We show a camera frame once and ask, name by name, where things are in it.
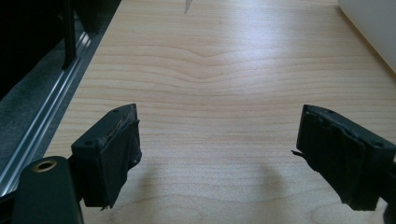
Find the light wood surface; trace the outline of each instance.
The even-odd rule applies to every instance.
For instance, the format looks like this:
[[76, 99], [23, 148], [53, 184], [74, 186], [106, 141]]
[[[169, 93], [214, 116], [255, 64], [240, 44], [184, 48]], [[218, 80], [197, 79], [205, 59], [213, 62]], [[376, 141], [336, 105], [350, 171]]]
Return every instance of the light wood surface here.
[[295, 149], [304, 104], [396, 143], [396, 75], [336, 0], [123, 0], [45, 156], [137, 104], [143, 159], [86, 223], [382, 223]]

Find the round hole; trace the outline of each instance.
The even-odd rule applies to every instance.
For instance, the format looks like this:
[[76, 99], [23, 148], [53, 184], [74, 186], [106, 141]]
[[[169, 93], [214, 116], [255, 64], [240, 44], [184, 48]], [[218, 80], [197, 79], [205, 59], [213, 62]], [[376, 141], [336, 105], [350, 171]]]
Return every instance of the round hole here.
[[46, 172], [56, 166], [56, 161], [42, 161], [33, 167], [33, 171], [37, 173]]
[[86, 141], [86, 142], [84, 142], [84, 145], [85, 146], [91, 146], [91, 145], [93, 145], [93, 141]]
[[374, 142], [375, 147], [383, 147], [384, 144], [382, 142]]

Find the dark floor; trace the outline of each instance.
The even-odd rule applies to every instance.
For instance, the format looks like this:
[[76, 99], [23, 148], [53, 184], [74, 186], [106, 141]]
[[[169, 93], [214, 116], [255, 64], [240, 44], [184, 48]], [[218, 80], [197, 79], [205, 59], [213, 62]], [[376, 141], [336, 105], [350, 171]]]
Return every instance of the dark floor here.
[[[107, 26], [109, 25], [117, 7], [114, 3], [107, 9], [100, 11], [99, 32], [87, 32], [91, 44], [80, 56], [79, 68], [68, 88], [55, 116], [46, 129], [33, 161], [41, 159], [72, 99], [74, 92], [81, 81], [93, 54], [98, 47]], [[78, 15], [75, 16], [77, 40], [85, 32]], [[46, 101], [50, 91], [62, 73], [64, 63], [64, 40], [62, 39], [52, 50], [50, 50], [34, 68], [27, 73], [0, 102], [0, 174], [5, 170], [7, 163], [12, 158], [20, 141], [28, 131], [32, 121], [36, 118], [40, 107]]]

